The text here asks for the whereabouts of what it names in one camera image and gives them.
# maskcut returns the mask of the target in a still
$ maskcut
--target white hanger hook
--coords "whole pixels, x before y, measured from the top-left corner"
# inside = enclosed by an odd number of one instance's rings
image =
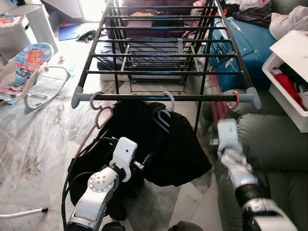
[[[163,95],[169,96],[169,98],[171,99],[171,108],[166,108],[166,111],[173,112],[174,109],[175,109],[175,99],[174,99],[173,95],[168,91],[164,91]]]
[[[92,108],[93,110],[100,110],[100,109],[102,109],[102,106],[101,106],[101,105],[99,105],[98,107],[95,107],[95,106],[94,106],[94,103],[93,103],[93,100],[94,100],[95,96],[101,95],[101,94],[104,94],[104,92],[102,92],[102,91],[97,91],[97,92],[95,92],[95,93],[92,94],[92,96],[91,96],[91,98],[90,98],[90,106],[91,106],[91,108]]]

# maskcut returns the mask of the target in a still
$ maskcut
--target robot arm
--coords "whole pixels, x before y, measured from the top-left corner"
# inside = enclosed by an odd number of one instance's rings
[[[109,167],[94,173],[88,187],[68,220],[65,231],[98,231],[107,202],[121,181],[130,179],[130,162],[137,144],[125,137],[119,139]]]
[[[242,208],[244,231],[297,231],[274,201],[267,198],[238,141],[235,119],[218,123],[218,157],[228,169]]]

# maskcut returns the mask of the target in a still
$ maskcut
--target couch armrest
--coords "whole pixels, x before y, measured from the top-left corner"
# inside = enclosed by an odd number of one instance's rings
[[[246,114],[237,129],[255,169],[307,171],[308,134],[300,133],[288,116]]]
[[[308,6],[307,0],[271,0],[272,11],[280,14],[289,14],[296,6]]]

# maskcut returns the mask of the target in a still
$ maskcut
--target blue mat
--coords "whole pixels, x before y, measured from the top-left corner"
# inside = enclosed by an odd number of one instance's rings
[[[79,35],[81,24],[71,25],[71,26],[62,26],[59,28],[59,40],[70,40],[76,39]]]

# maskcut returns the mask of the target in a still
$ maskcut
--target metal drying rack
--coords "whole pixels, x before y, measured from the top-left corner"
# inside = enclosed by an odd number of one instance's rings
[[[142,9],[152,10],[167,10],[167,9],[202,9],[200,16],[190,15],[154,15],[154,16],[127,16],[121,15],[122,11],[128,9],[135,9],[136,11]],[[215,19],[220,18],[223,25],[222,27],[214,26]],[[188,20],[198,21],[197,26],[153,26],[153,27],[128,27],[125,26],[128,21],[168,21],[168,20]],[[105,29],[109,32],[110,36],[108,39],[100,39],[102,30]],[[213,30],[225,30],[228,39],[212,39]],[[156,30],[156,31],[195,31],[194,38],[189,39],[177,39],[177,38],[126,38],[128,31],[141,31],[141,30]],[[109,42],[112,45],[112,53],[95,53],[95,49],[98,43]],[[202,43],[205,42],[206,46],[204,53],[198,53]],[[231,53],[210,53],[211,44],[215,42],[229,43],[233,52]],[[134,43],[171,43],[172,51],[156,51],[156,52],[136,52],[132,51]],[[95,57],[112,57],[113,58],[113,70],[90,70],[91,61]],[[120,70],[117,69],[116,58],[122,57],[123,63]],[[166,58],[164,63],[169,65],[161,66],[161,61],[145,61],[140,58]],[[205,65],[203,70],[198,66],[197,58],[205,57]],[[238,71],[213,71],[209,69],[209,58],[210,57],[225,57],[226,59],[235,58],[239,67]],[[151,62],[151,66],[145,65],[145,63]],[[83,93],[83,87],[87,80],[88,74],[113,74],[115,77],[115,88],[116,94],[102,94],[97,95],[94,100],[105,100],[105,101],[120,101],[120,100],[141,100],[141,101],[170,101],[170,98],[165,95],[123,95],[119,93],[118,75],[127,75],[130,84],[133,81],[144,80],[134,76],[153,76],[151,81],[164,82],[164,81],[175,81],[169,79],[170,76],[181,76],[177,81],[186,85],[188,77],[197,76],[202,78],[201,89],[199,95],[174,95],[176,101],[196,101],[198,103],[195,132],[197,131],[199,114],[201,111],[202,101],[227,101],[233,102],[237,100],[236,95],[203,95],[205,79],[207,75],[236,75],[242,77],[247,88],[246,94],[240,94],[240,102],[250,102],[255,108],[260,108],[261,103],[256,89],[253,87],[252,81],[248,74],[248,71],[244,65],[243,59],[240,55],[239,49],[235,43],[235,39],[227,23],[226,17],[223,13],[223,9],[219,3],[219,0],[207,0],[206,6],[120,6],[118,0],[106,0],[106,8],[103,12],[102,19],[100,21],[99,28],[93,40],[93,44],[88,55],[86,64],[82,71],[78,86],[75,89],[72,98],[72,107],[76,108],[80,101],[90,101],[92,94]],[[155,76],[166,76],[164,79],[155,79]]]

